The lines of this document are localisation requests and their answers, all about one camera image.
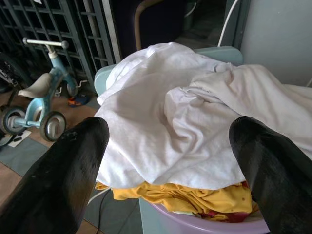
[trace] black cable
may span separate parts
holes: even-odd
[[[97,232],[96,232],[96,234],[98,234],[99,231],[100,231],[100,226],[101,226],[101,215],[102,215],[102,204],[103,204],[103,201],[104,201],[105,197],[109,194],[110,191],[111,191],[111,189],[108,190],[108,191],[104,194],[104,196],[103,196],[103,198],[102,198],[102,201],[101,201],[101,203],[100,203],[100,205],[99,205],[98,226],[97,226]]]

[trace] white wall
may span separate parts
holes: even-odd
[[[241,52],[282,83],[312,78],[312,0],[252,0]]]

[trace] white fabric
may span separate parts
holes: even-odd
[[[312,95],[259,65],[233,67],[175,43],[136,52],[111,72],[96,116],[110,128],[97,180],[220,189],[243,181],[228,131],[254,117],[312,157]]]

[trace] white handlebar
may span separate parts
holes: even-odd
[[[54,41],[46,41],[46,40],[31,40],[28,38],[23,38],[23,43],[25,45],[27,44],[39,44],[39,45],[52,45],[52,46],[60,46],[63,49],[67,49],[69,44],[67,41],[62,41],[62,42],[54,42]]]

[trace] metal grille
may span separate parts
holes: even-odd
[[[87,77],[115,63],[101,0],[0,0],[0,50],[20,50],[40,67],[50,64],[42,45],[24,45],[22,38],[69,42],[55,48],[75,77]]]

